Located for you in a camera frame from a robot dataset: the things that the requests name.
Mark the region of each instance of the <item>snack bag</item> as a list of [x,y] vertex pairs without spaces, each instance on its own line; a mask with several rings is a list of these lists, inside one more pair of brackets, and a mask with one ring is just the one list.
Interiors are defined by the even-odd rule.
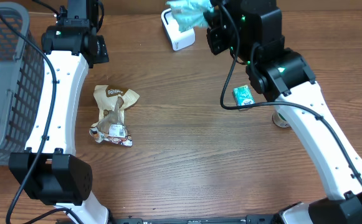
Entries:
[[96,142],[132,146],[132,137],[124,125],[124,111],[136,103],[139,95],[125,88],[97,85],[93,97],[98,104],[99,121],[91,126],[89,134]]

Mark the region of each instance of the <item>light blue plastic bag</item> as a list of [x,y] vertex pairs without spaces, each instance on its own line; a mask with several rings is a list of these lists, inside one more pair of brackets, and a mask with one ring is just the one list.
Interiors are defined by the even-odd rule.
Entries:
[[210,0],[179,0],[166,3],[171,8],[171,13],[179,24],[179,31],[184,32],[193,27],[208,27],[203,13],[214,12]]

